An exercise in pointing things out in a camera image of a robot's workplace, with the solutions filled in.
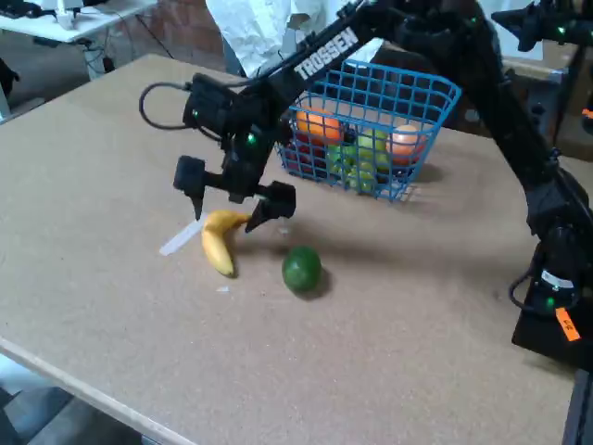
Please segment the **white paper strip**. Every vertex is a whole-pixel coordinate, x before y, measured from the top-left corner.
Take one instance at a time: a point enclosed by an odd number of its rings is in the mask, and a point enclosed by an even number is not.
[[[208,214],[202,212],[202,216],[198,221],[191,221],[189,224],[185,226],[185,228],[176,236],[171,238],[167,244],[165,244],[160,250],[158,251],[163,256],[168,256],[171,253],[175,253],[179,250],[185,243],[187,243],[190,239],[192,239],[204,226],[204,221],[208,217]]]

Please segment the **white cloth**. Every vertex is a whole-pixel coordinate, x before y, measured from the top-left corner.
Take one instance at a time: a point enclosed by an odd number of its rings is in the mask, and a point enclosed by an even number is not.
[[[207,0],[208,10],[222,36],[236,54],[247,76],[269,67],[296,49],[296,43],[310,32],[333,23],[337,11],[349,0]],[[305,15],[296,32],[291,20]],[[373,39],[350,58],[368,62],[383,41]]]

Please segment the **orange label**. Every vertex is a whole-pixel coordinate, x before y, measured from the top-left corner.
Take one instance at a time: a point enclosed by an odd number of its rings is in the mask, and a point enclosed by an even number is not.
[[[556,318],[562,327],[562,331],[568,338],[568,341],[575,341],[578,340],[581,336],[578,335],[578,331],[574,327],[573,320],[571,320],[571,316],[564,308],[556,309]]]

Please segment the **orange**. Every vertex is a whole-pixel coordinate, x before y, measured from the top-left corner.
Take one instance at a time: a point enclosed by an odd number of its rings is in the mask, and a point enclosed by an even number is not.
[[[342,129],[338,119],[329,117],[331,113],[323,108],[305,110],[296,113],[296,127],[303,134],[309,134],[311,142],[331,145],[342,143]]]

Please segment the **brick wall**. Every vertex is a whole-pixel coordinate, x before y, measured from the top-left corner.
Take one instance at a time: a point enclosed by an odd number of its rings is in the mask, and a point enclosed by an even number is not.
[[[190,48],[222,55],[222,39],[205,0],[159,0],[158,7],[144,15],[144,22],[169,49]],[[130,21],[134,40],[150,40],[142,26]]]

